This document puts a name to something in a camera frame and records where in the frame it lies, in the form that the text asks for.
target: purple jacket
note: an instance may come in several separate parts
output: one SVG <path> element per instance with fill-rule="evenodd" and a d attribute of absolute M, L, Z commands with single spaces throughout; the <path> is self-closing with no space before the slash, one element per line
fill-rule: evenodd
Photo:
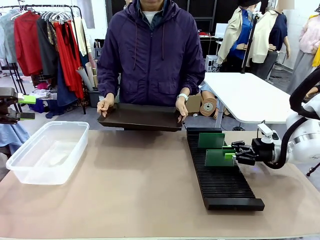
<path fill-rule="evenodd" d="M 154 30 L 143 21 L 133 0 L 115 14 L 97 62 L 98 89 L 106 96 L 118 92 L 120 102 L 175 106 L 182 88 L 199 92 L 205 65 L 194 18 L 171 0 Z"/>

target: blue shirt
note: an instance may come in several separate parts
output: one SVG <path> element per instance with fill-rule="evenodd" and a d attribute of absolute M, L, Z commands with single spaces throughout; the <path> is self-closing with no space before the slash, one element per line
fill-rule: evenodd
<path fill-rule="evenodd" d="M 233 46 L 230 49 L 229 55 L 233 57 L 237 57 L 239 59 L 244 59 L 245 58 L 245 53 L 246 51 L 244 50 L 238 50 L 237 45 L 239 44 L 248 44 L 249 41 L 249 36 L 251 29 L 253 27 L 253 24 L 251 21 L 248 19 L 248 12 L 245 9 L 242 10 L 242 28 L 241 28 L 241 33 L 239 35 L 239 38 Z"/>
<path fill-rule="evenodd" d="M 278 13 L 274 26 L 270 32 L 269 44 L 276 47 L 280 51 L 284 43 L 285 37 L 288 36 L 287 17 L 283 13 Z"/>

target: drawstring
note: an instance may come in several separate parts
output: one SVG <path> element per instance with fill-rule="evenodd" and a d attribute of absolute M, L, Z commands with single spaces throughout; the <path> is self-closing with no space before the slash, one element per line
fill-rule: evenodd
<path fill-rule="evenodd" d="M 138 44 L 138 27 L 137 23 L 135 22 L 135 48 L 134 48 L 134 64 L 133 70 L 136 69 L 136 62 L 137 62 L 137 44 Z M 165 24 L 163 24 L 162 28 L 162 61 L 165 60 Z"/>
<path fill-rule="evenodd" d="M 134 49 L 134 65 L 133 70 L 136 69 L 136 60 L 137 60 L 137 44 L 138 44 L 138 27 L 137 23 L 135 22 L 135 49 Z"/>
<path fill-rule="evenodd" d="M 162 29 L 162 61 L 165 60 L 164 41 L 165 41 L 165 24 L 163 24 L 163 29 Z"/>

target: jacket zipper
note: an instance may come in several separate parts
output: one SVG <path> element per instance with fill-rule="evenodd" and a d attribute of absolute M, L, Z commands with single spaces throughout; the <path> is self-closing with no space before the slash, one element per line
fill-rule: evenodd
<path fill-rule="evenodd" d="M 150 34 L 150 49 L 149 49 L 149 63 L 148 63 L 148 75 L 146 79 L 146 101 L 149 101 L 149 77 L 150 77 L 150 68 L 151 68 L 151 52 L 152 52 L 152 37 L 154 32 L 152 31 Z"/>

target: clear plastic container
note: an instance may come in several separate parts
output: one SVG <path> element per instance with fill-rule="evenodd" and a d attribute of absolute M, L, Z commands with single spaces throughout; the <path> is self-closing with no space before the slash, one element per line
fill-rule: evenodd
<path fill-rule="evenodd" d="M 48 122 L 9 158 L 6 167 L 23 184 L 64 184 L 88 144 L 88 130 L 87 122 Z"/>

